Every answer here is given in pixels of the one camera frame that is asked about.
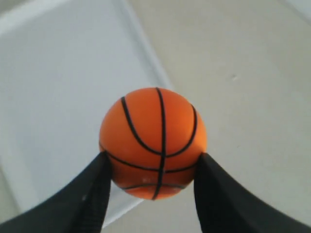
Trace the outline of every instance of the black seam line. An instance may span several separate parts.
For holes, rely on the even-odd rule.
[[[159,88],[156,88],[156,91],[159,94],[160,98],[160,106],[161,106],[161,120],[162,120],[162,151],[161,151],[161,160],[159,165],[158,179],[157,185],[155,188],[154,196],[152,200],[155,200],[160,192],[160,188],[162,186],[162,179],[164,175],[164,165],[165,165],[165,157],[166,157],[166,120],[165,120],[165,109],[164,109],[164,100]]]
[[[124,97],[124,96],[121,98],[121,102],[122,102],[123,110],[124,110],[124,113],[125,113],[125,116],[126,116],[128,125],[129,125],[129,127],[130,127],[130,129],[131,129],[131,131],[132,131],[132,134],[134,135],[135,139],[138,141],[138,143],[139,143],[142,147],[144,147],[146,150],[148,150],[148,151],[150,151],[150,152],[152,152],[152,153],[154,153],[154,154],[161,155],[161,152],[156,151],[156,150],[150,148],[149,146],[147,146],[147,145],[142,141],[142,139],[139,137],[138,133],[137,133],[136,130],[135,130],[135,127],[134,127],[134,124],[133,124],[133,122],[132,122],[132,120],[131,120],[130,112],[129,112],[128,108],[127,108],[127,105],[126,105],[126,101],[125,101],[125,97]]]
[[[121,189],[129,190],[129,189],[133,189],[133,188],[143,188],[143,187],[156,186],[156,185],[157,185],[156,183],[143,183],[143,184],[133,185],[133,186],[129,186],[129,187],[124,187]],[[170,183],[163,183],[162,186],[174,187],[174,188],[180,188],[180,189],[185,188],[185,186],[177,185],[177,184],[170,184]]]
[[[188,143],[179,151],[173,153],[173,154],[169,154],[166,157],[173,157],[173,156],[177,156],[179,154],[181,154],[182,152],[184,152],[193,142],[195,134],[196,134],[196,130],[198,128],[198,116],[197,116],[197,112],[194,108],[194,106],[192,105],[192,109],[193,109],[193,116],[194,116],[194,120],[193,120],[193,130],[192,130],[192,135],[188,141]]]
[[[127,165],[127,166],[131,166],[131,167],[134,167],[134,168],[138,168],[138,169],[142,169],[142,170],[147,170],[147,171],[159,171],[158,168],[151,168],[151,167],[138,166],[138,165],[135,165],[135,164],[128,163],[128,162],[126,162],[126,161],[124,161],[124,160],[122,160],[122,159],[119,159],[118,157],[116,157],[116,156],[114,156],[114,155],[112,155],[112,154],[110,154],[110,153],[108,153],[108,155],[109,155],[112,159],[118,161],[119,163],[122,163],[122,164],[124,164],[124,165]],[[185,170],[188,170],[188,169],[190,169],[190,168],[195,167],[196,165],[197,165],[197,162],[194,163],[194,164],[192,164],[192,165],[190,165],[190,166],[181,167],[181,168],[176,168],[176,169],[171,169],[171,170],[165,170],[164,173],[174,173],[174,172],[185,171]]]

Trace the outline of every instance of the basketball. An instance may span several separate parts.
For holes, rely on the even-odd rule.
[[[194,178],[207,149],[207,133],[195,108],[181,95],[144,88],[119,99],[100,128],[100,151],[112,165],[112,180],[137,198],[171,197]]]

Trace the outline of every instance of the orange ball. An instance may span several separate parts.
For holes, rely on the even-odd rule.
[[[114,183],[135,197],[156,200],[177,194],[193,180],[207,133],[184,97],[144,88],[110,108],[99,143],[110,158]]]

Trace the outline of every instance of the small basketball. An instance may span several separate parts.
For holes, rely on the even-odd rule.
[[[181,95],[144,88],[119,99],[100,129],[100,150],[112,164],[114,183],[130,195],[157,200],[193,180],[207,149],[207,133],[195,108]]]

